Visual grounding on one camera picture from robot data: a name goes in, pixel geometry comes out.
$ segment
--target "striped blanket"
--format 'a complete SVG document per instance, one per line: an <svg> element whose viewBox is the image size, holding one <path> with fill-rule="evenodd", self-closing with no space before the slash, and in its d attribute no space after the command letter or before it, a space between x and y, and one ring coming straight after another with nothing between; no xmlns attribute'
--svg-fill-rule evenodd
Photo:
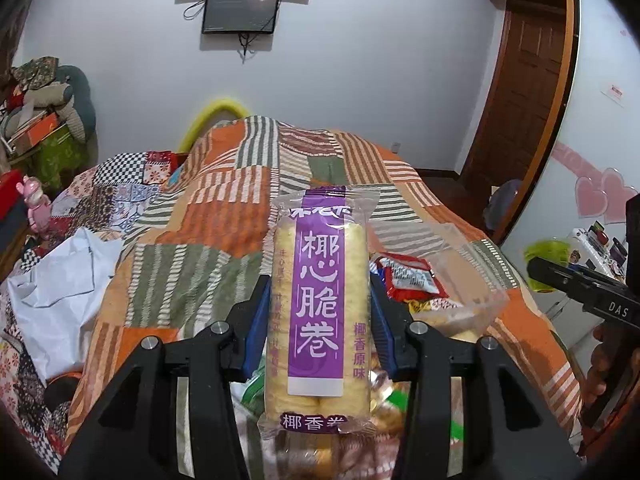
<svg viewBox="0 0 640 480"><path fill-rule="evenodd" d="M271 272L273 200L327 184L380 190L372 214L372 222L380 221L373 229L376 250L412 254L439 243L419 229L399 236L408 222L417 228L452 223L462 232L510 299L487 332L539 388L562 427L571 430L581 400L565 352L520 276L483 232L444 207L414 169L389 150L353 134L303 130L253 116L201 137L124 231L120 264L68 412L66 445L143 336L154 334L165 342L193 336L223 319L250 295L260 274ZM177 444L181 470L188 474L190 443L180 436L188 424L187 387L178 384ZM236 420L252 478L277 478L284 444L261 442L255 419L241 406ZM345 437L338 450L340 476L389 478L397 450L396 436Z"/></svg>

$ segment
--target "black tool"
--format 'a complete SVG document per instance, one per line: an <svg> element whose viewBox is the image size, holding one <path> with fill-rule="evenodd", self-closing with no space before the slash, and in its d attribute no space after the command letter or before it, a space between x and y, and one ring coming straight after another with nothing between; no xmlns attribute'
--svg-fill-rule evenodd
<svg viewBox="0 0 640 480"><path fill-rule="evenodd" d="M177 468L175 395L189 378L191 453L196 478L248 480L229 382L257 368L267 332L271 280L197 336L163 344L147 336L87 415L58 476L82 479L188 478Z"/></svg>
<svg viewBox="0 0 640 480"><path fill-rule="evenodd" d="M585 312L602 318L604 350L611 366L607 388L581 413L582 423L600 430L636 378L630 359L640 348L640 196L626 202L626 240L629 243L625 283L584 266L563 267L540 257L527 264L528 275L566 293Z"/></svg>
<svg viewBox="0 0 640 480"><path fill-rule="evenodd" d="M412 382L394 478L447 477L452 376L463 377L465 396L464 464L456 478L577 476L578 459L545 401L494 338L477 344L447 339L414 322L373 274L371 286L372 332L383 367L392 380ZM246 380L257 366L269 293L269 279L261 276L249 301L196 337L166 345L144 338L82 424L60 478L184 478L177 470L175 381L188 376L195 477L248 480L228 382Z"/></svg>
<svg viewBox="0 0 640 480"><path fill-rule="evenodd" d="M463 378L463 471L452 478L570 480L580 464L546 402L493 337L448 339L414 321L371 276L371 329L382 367L411 381L392 478L444 480L449 463L450 378Z"/></svg>

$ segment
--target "cable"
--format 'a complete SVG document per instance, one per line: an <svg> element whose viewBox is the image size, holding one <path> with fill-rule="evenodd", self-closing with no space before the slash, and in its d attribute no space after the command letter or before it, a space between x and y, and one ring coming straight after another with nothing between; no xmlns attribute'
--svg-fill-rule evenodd
<svg viewBox="0 0 640 480"><path fill-rule="evenodd" d="M260 27L258 32L256 32L251 39L249 38L249 33L248 32L241 32L240 34L238 34L238 41L240 42L240 46L242 47L242 58L243 59L246 57L246 53L249 50L249 46L257 39L258 36L260 36L261 32L265 28L269 27L271 22L274 22L274 20L276 19L276 16L278 15L278 11L279 10L280 10L280 0L278 0L278 3L276 5L276 12L274 13L274 15L271 16L264 23L264 25L262 27Z"/></svg>
<svg viewBox="0 0 640 480"><path fill-rule="evenodd" d="M189 7L184 9L182 12L183 18L185 20L190 20L190 21L194 20L196 16L202 12L202 9L204 9L204 2L206 2L206 0L200 0L199 2L195 2L194 4L191 4ZM189 9L193 9L194 7L197 7L197 6L201 6L201 7L198 10L196 10L193 14L187 14Z"/></svg>
<svg viewBox="0 0 640 480"><path fill-rule="evenodd" d="M194 4L191 4L189 7L187 7L186 9L183 10L182 17L185 20L190 20L190 21L194 20L196 18L196 16L202 12L202 9L204 9L204 3L206 1L207 0L199 0L199 1L195 2ZM190 9L193 9L193 8L195 8L197 6L201 6L201 7L198 10L196 10L196 12L194 12L193 14L188 14Z"/></svg>

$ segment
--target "checkered fabric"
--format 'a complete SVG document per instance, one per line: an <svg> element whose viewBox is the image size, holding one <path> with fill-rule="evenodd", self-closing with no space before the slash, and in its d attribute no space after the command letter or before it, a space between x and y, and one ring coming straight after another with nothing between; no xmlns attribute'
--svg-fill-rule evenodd
<svg viewBox="0 0 640 480"><path fill-rule="evenodd" d="M20 264L20 270L22 272L29 272L42 258L36 254L33 249L24 251L22 256L22 263Z"/></svg>
<svg viewBox="0 0 640 480"><path fill-rule="evenodd" d="M94 184L142 184L147 152L121 153L98 166Z"/></svg>
<svg viewBox="0 0 640 480"><path fill-rule="evenodd" d="M23 421L23 424L25 426L24 429L28 432L28 434L35 437L30 438L29 443L33 447L36 454L44 461L45 464L47 464L47 466L49 466L49 468L54 473L57 473L62 457L58 453L56 453L56 451L51 446L45 431L38 431L25 421Z"/></svg>

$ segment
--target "pink toy figure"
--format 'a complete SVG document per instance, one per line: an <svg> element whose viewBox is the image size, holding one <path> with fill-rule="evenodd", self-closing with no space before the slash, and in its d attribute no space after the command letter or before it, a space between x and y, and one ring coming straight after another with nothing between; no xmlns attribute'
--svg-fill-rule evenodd
<svg viewBox="0 0 640 480"><path fill-rule="evenodd" d="M27 216L29 226L45 240L49 238L49 221L51 220L51 200L44 194L42 184L35 177L24 176L24 184L15 185L18 193L24 196L24 203L29 208Z"/></svg>

